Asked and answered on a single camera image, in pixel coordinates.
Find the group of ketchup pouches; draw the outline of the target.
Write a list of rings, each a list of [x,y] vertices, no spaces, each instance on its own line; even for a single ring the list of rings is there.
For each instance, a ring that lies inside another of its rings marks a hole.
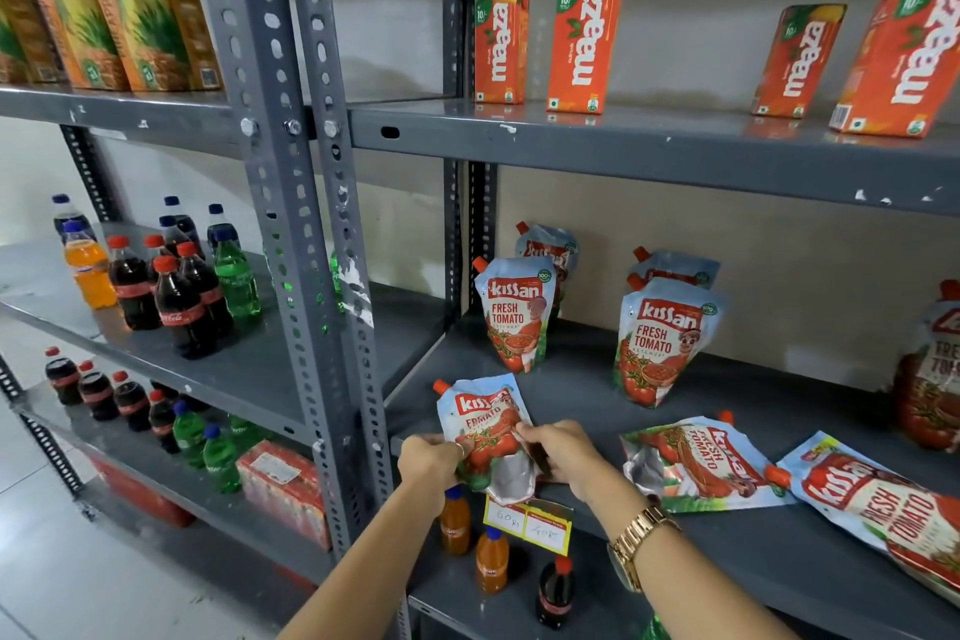
[[[474,258],[486,330],[512,371],[546,349],[556,301],[551,250]],[[670,272],[628,276],[614,382],[631,403],[663,403],[713,336],[722,307],[709,289]],[[724,513],[803,502],[886,555],[960,608],[960,499],[919,486],[822,431],[774,464],[733,422],[695,416],[620,437],[623,472],[663,513]]]

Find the tomato ketchup spout pouch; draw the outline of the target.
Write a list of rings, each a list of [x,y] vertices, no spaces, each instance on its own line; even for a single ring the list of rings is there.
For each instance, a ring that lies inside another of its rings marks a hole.
[[[458,463],[459,482],[500,505],[533,499],[548,464],[543,449],[518,433],[531,418],[515,376],[437,379],[433,391],[444,439],[472,446]]]

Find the yellow paper price tag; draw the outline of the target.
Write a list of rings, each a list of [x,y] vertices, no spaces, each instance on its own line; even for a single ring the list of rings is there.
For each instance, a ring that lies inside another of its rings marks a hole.
[[[568,557],[572,537],[570,516],[565,507],[550,501],[500,503],[486,496],[483,523],[557,556]]]

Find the person's left forearm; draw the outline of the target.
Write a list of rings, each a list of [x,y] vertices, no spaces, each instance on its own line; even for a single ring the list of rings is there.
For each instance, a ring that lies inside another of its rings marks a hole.
[[[384,640],[444,491],[403,482],[275,640]]]

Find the person's right forearm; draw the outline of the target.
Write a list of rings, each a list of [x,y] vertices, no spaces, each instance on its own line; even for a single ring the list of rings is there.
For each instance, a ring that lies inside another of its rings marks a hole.
[[[624,496],[591,511],[610,543],[649,506],[627,486]],[[672,640],[800,640],[671,526],[649,535],[635,567],[643,595]]]

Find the person's right hand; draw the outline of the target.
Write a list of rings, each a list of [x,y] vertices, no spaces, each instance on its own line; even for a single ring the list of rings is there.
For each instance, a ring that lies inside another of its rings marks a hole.
[[[534,428],[535,439],[558,464],[561,482],[577,499],[597,510],[615,498],[625,477],[597,451],[578,422],[562,419]]]

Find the cola bottle red cap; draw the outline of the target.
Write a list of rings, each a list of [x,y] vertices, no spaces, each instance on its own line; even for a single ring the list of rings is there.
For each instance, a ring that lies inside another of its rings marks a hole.
[[[155,268],[155,260],[161,257],[171,256],[177,258],[176,252],[171,252],[167,247],[164,237],[160,233],[148,234],[143,239],[143,244],[147,249],[148,281],[150,283],[150,292],[156,294],[160,275]]]
[[[132,248],[126,235],[110,235],[106,245],[109,249],[107,275],[126,328],[131,331],[162,328],[154,293],[156,279],[151,276],[146,260]]]
[[[207,263],[199,246],[192,240],[178,243],[176,253],[178,272],[198,294],[200,303],[213,320],[218,339],[228,338],[234,330],[234,318],[213,266]]]
[[[150,401],[147,391],[125,370],[112,373],[113,400],[118,412],[126,419],[127,427],[135,432],[149,432]]]
[[[558,631],[567,621],[575,594],[575,574],[569,556],[557,555],[541,570],[535,614],[546,628]]]
[[[176,414],[173,403],[160,389],[153,389],[149,393],[148,399],[148,417],[153,435],[157,438],[160,446],[166,453],[171,455],[178,454],[181,449],[174,436]]]
[[[83,397],[79,390],[81,372],[76,363],[62,353],[57,346],[44,350],[47,358],[44,373],[58,401],[65,406],[79,406]]]
[[[78,393],[95,421],[111,421],[119,417],[119,408],[114,401],[114,385],[107,375],[94,368],[93,361],[86,359],[78,365]]]
[[[157,274],[154,302],[174,351],[186,360],[207,357],[218,349],[217,330],[198,288],[184,275],[179,261],[169,255],[155,257]]]

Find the gold wristwatch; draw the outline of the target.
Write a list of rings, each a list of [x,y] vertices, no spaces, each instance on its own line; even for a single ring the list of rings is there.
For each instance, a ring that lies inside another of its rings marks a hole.
[[[679,524],[668,513],[657,505],[649,505],[630,520],[617,538],[606,545],[615,573],[631,593],[643,594],[636,558],[642,543],[661,526],[681,531]]]

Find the grey slotted metal shelf rack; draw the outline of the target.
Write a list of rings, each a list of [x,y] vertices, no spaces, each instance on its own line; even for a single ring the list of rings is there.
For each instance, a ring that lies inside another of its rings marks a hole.
[[[497,215],[496,167],[572,173],[750,197],[837,205],[851,217],[868,210],[949,222],[942,251],[960,266],[960,126],[932,146],[916,140],[855,137],[830,142],[818,123],[793,139],[745,133],[747,116],[618,107],[587,123],[581,114],[550,122],[545,112],[482,114],[463,98],[345,104],[317,112],[325,175],[353,165],[366,149],[467,161],[482,168],[471,188],[481,214],[468,221],[492,229]],[[523,379],[534,415],[581,420],[607,460],[623,457],[620,433],[686,409],[730,407],[758,448],[775,457],[826,428],[878,458],[929,478],[934,489],[960,491],[960,457],[935,453],[895,435],[890,398],[739,361],[696,357],[665,408],[630,406],[615,395],[606,357],[615,333],[561,319],[558,358]],[[741,513],[689,513],[683,527],[707,556],[763,605],[846,640],[960,640],[960,608],[925,588],[871,549],[842,539],[812,510],[797,505]]]
[[[398,385],[460,316],[462,247],[457,161],[443,166],[445,301],[410,295],[400,306],[428,306],[427,317],[402,311],[382,326],[390,306],[372,289],[352,165],[325,173],[315,114],[339,115],[349,104],[333,0],[206,0],[225,77],[224,94],[55,92],[15,89],[0,95],[0,114],[40,114],[65,133],[101,128],[173,137],[174,146],[210,152],[235,146],[257,210],[275,308],[265,327],[230,337],[211,355],[159,362],[160,342],[141,369],[311,447],[332,535],[335,566],[394,492],[382,379],[382,346],[406,357],[392,372]],[[339,261],[345,313],[338,312],[329,255]]]

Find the small orange mango drink carton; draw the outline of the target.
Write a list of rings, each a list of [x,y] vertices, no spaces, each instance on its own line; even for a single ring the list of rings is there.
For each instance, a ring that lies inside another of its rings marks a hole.
[[[526,99],[530,0],[474,0],[474,100]]]
[[[556,0],[548,113],[601,115],[622,0]]]
[[[960,0],[879,0],[829,129],[923,139],[960,77]]]
[[[761,79],[754,116],[803,119],[828,63],[848,5],[795,4],[780,14]]]

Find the person's left hand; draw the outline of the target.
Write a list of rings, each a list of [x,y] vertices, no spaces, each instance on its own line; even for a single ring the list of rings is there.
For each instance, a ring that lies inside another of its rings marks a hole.
[[[438,435],[440,433],[408,436],[402,442],[398,459],[402,486],[412,487],[431,518],[440,515],[445,491],[461,483],[461,466],[455,476],[438,475]]]

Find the orange soda bottle blue cap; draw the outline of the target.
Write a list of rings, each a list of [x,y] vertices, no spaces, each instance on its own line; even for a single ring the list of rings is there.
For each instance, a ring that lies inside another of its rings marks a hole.
[[[444,502],[438,515],[443,549],[453,557],[466,555],[472,546],[472,514],[462,484],[444,491]]]
[[[90,229],[76,220],[63,223],[63,258],[87,306],[101,310],[118,305],[109,255]]]
[[[502,529],[486,525],[475,549],[476,580],[481,591],[496,595],[508,584],[510,545]]]

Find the wrapped pack of red cartons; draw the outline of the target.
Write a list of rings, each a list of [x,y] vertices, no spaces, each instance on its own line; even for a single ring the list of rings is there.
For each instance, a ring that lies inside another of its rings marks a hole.
[[[314,463],[280,443],[261,440],[236,461],[245,499],[326,552],[330,530]]]

